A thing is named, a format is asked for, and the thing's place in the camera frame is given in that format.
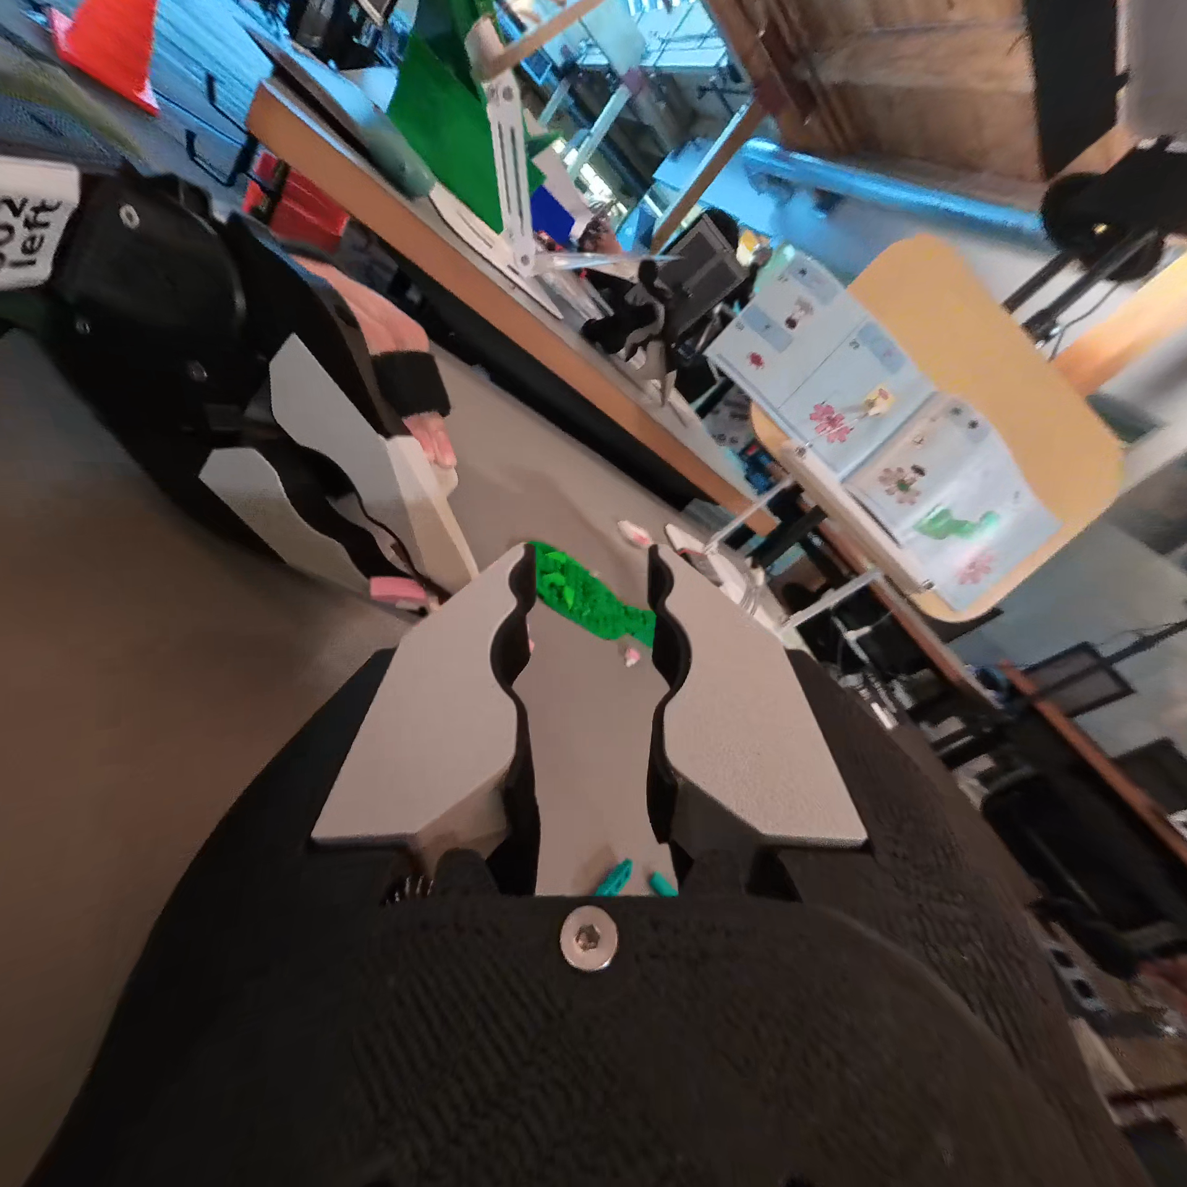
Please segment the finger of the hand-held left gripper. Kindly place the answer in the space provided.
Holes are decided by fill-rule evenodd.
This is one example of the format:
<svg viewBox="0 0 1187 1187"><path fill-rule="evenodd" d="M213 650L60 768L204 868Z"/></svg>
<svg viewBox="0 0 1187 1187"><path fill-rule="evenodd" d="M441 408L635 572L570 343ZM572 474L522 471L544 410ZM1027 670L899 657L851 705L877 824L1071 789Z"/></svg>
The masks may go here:
<svg viewBox="0 0 1187 1187"><path fill-rule="evenodd" d="M200 482L247 530L291 569L369 594L372 576L415 574L406 546L365 517L359 496L334 461L300 447L215 448Z"/></svg>
<svg viewBox="0 0 1187 1187"><path fill-rule="evenodd" d="M459 591L480 574L422 443L374 428L297 336L271 361L271 402L289 437L345 471L365 517L385 526L426 578Z"/></svg>

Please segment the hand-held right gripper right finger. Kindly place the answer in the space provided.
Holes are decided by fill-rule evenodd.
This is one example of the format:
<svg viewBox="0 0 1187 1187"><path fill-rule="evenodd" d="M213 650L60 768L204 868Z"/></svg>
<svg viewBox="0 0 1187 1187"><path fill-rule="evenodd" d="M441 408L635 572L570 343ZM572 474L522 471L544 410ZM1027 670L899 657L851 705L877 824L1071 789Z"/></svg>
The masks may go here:
<svg viewBox="0 0 1187 1187"><path fill-rule="evenodd" d="M655 837L683 851L848 848L868 827L779 635L666 545L648 552L668 689L648 755Z"/></svg>

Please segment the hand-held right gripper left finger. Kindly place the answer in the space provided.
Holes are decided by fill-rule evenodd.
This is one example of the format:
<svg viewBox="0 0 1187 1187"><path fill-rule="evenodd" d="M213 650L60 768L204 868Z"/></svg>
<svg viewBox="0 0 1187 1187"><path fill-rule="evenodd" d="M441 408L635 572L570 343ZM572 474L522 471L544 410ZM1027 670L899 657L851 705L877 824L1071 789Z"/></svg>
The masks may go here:
<svg viewBox="0 0 1187 1187"><path fill-rule="evenodd" d="M528 709L537 554L515 545L413 628L311 829L321 848L406 846L422 863L493 855L537 807Z"/></svg>

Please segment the pile of teal lego bricks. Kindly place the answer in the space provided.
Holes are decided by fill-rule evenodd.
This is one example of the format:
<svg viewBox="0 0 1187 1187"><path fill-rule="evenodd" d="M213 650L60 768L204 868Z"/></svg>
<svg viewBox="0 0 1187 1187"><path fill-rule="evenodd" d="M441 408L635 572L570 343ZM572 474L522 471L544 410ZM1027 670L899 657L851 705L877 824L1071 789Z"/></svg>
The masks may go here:
<svg viewBox="0 0 1187 1187"><path fill-rule="evenodd" d="M626 857L611 866L611 870L602 877L592 894L596 898L616 898L629 888L633 875L635 861L631 857ZM659 868L648 872L646 883L650 890L659 898L676 898L679 894L677 885L668 879Z"/></svg>

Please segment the green lego leaf base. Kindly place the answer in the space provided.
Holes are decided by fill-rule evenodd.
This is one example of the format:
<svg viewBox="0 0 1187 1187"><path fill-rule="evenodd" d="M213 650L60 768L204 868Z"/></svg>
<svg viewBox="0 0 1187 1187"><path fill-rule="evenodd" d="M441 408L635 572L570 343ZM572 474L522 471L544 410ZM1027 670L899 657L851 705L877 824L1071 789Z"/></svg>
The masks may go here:
<svg viewBox="0 0 1187 1187"><path fill-rule="evenodd" d="M537 594L548 607L602 641L655 644L657 615L650 607L620 600L611 585L572 554L531 541L537 557Z"/></svg>

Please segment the lego instruction booklet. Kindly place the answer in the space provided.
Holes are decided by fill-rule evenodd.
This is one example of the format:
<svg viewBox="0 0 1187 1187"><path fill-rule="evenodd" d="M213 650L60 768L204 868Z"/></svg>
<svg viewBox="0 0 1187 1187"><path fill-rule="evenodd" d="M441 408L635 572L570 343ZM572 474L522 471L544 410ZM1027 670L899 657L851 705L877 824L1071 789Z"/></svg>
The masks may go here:
<svg viewBox="0 0 1187 1187"><path fill-rule="evenodd" d="M707 358L960 617L1060 526L992 419L811 256L787 262Z"/></svg>

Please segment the person's left hand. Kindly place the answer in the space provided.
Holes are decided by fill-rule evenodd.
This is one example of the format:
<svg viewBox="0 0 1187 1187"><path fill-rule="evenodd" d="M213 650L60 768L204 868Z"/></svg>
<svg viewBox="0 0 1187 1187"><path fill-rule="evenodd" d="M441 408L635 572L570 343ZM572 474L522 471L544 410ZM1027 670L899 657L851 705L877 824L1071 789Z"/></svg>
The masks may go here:
<svg viewBox="0 0 1187 1187"><path fill-rule="evenodd" d="M298 258L304 267L326 278L347 299L365 332L367 347L376 360L380 356L406 356L413 352L430 356L430 337L424 326L393 304L384 293L352 278L332 262L313 256ZM411 435L419 439L433 465L456 467L457 456L443 411L411 411L404 415L404 422Z"/></svg>

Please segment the red crate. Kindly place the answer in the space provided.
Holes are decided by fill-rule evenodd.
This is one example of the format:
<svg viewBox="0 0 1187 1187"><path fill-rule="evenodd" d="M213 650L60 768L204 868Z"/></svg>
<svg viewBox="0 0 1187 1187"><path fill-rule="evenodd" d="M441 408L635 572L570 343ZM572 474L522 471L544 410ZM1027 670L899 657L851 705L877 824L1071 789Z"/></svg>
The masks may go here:
<svg viewBox="0 0 1187 1187"><path fill-rule="evenodd" d="M278 158L260 149L254 162L254 178L247 186L243 212L263 219L260 212L271 193L265 186L276 180ZM319 188L298 169L291 169L280 188L269 219L273 232L297 243L306 243L321 252L335 254L350 225L350 212Z"/></svg>

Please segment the long wooden edged table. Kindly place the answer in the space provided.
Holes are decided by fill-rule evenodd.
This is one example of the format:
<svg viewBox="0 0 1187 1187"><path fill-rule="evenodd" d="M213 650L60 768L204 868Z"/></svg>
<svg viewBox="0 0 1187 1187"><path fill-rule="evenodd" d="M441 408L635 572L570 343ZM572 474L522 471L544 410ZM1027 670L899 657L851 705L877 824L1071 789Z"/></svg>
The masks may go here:
<svg viewBox="0 0 1187 1187"><path fill-rule="evenodd" d="M247 125L395 251L467 349L511 380L513 395L674 508L707 498L744 513L759 535L779 524L764 508L750 511L750 482L698 415L652 404L579 330L467 245L430 199L406 199L282 82L258 86Z"/></svg>

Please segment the orange traffic cone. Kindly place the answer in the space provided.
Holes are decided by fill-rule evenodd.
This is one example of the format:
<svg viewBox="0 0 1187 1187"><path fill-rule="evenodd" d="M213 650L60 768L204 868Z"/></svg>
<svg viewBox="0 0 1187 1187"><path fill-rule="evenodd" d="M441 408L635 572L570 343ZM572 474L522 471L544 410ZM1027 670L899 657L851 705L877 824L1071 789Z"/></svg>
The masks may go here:
<svg viewBox="0 0 1187 1187"><path fill-rule="evenodd" d="M152 86L156 18L158 1L82 1L73 16L49 6L60 58L151 116L162 112Z"/></svg>

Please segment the green panel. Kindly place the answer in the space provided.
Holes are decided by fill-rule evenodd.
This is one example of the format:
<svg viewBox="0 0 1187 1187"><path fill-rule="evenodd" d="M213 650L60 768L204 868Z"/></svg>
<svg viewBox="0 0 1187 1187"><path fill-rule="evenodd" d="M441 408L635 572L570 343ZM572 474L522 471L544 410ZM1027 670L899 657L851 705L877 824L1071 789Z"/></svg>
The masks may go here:
<svg viewBox="0 0 1187 1187"><path fill-rule="evenodd" d="M533 230L531 201L544 173L530 160L528 127L522 123L513 143L500 147L467 47L469 32L485 18L500 49L496 1L419 1L387 112L437 180L494 230L504 230L498 167L506 164L520 191L513 197L513 227Z"/></svg>

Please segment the blue pipe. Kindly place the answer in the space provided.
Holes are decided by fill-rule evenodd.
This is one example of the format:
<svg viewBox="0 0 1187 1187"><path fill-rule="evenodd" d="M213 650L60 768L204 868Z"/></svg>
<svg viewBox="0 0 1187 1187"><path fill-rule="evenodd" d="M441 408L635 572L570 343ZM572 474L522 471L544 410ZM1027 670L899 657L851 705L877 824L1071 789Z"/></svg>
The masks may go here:
<svg viewBox="0 0 1187 1187"><path fill-rule="evenodd" d="M879 204L968 232L999 236L1032 249L1051 247L1042 215L999 199L962 193L951 186L912 180L861 164L790 151L764 138L751 138L740 156L757 175L807 186L820 193Z"/></svg>

